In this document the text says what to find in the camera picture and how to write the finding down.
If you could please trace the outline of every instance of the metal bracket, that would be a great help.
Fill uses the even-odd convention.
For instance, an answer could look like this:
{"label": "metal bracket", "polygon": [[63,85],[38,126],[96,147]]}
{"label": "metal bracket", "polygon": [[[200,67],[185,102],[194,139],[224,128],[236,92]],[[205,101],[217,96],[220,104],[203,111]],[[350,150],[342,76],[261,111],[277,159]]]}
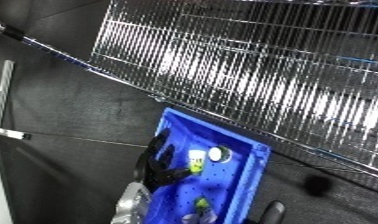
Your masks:
{"label": "metal bracket", "polygon": [[[5,103],[7,101],[9,85],[11,82],[12,72],[14,69],[14,62],[13,61],[5,61],[4,68],[2,70],[1,80],[0,80],[0,127],[1,121],[4,114]],[[16,139],[29,139],[30,135],[19,132],[19,131],[12,131],[0,128],[0,135],[6,136],[9,138],[16,138]]]}

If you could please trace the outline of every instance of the metal wire rack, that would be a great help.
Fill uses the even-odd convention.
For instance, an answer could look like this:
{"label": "metal wire rack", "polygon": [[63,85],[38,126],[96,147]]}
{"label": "metal wire rack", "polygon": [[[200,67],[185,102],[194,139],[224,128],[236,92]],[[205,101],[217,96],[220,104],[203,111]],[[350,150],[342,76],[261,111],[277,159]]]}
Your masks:
{"label": "metal wire rack", "polygon": [[90,63],[378,176],[378,1],[112,0]]}

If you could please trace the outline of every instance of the white bottle cap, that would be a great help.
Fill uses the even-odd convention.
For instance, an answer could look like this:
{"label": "white bottle cap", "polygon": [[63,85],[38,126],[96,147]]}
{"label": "white bottle cap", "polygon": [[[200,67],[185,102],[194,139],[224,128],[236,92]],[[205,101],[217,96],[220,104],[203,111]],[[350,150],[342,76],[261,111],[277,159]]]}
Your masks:
{"label": "white bottle cap", "polygon": [[221,149],[218,147],[213,147],[208,151],[208,157],[211,161],[219,162],[222,159]]}

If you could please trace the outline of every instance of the dark gray floor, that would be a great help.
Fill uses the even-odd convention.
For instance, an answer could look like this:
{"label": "dark gray floor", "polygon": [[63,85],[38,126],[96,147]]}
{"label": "dark gray floor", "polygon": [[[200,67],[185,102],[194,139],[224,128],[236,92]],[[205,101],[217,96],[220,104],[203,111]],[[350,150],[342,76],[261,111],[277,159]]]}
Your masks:
{"label": "dark gray floor", "polygon": [[[87,59],[107,5],[0,0],[0,19]],[[0,36],[0,71],[5,59],[17,68],[3,126],[37,133],[31,141],[0,138],[15,223],[108,223],[143,148],[84,139],[144,145],[165,105]],[[278,199],[288,207],[287,224],[378,224],[377,180],[310,168],[296,158],[302,157],[291,150],[272,156],[249,223]],[[355,179],[375,190],[350,181]]]}

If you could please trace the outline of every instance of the blue plastic bin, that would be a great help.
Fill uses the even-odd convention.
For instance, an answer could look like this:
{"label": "blue plastic bin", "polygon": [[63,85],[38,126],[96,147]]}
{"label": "blue plastic bin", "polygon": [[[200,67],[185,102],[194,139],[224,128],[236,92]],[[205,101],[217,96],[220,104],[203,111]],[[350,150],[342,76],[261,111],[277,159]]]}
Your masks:
{"label": "blue plastic bin", "polygon": [[189,166],[188,151],[208,151],[211,147],[229,147],[232,158],[227,163],[212,162],[206,157],[201,175],[159,188],[153,195],[147,224],[181,224],[182,217],[195,213],[194,200],[205,197],[217,214],[216,223],[241,224],[246,218],[270,147],[223,128],[166,109],[156,135],[169,128],[167,145],[176,148],[170,168]]}

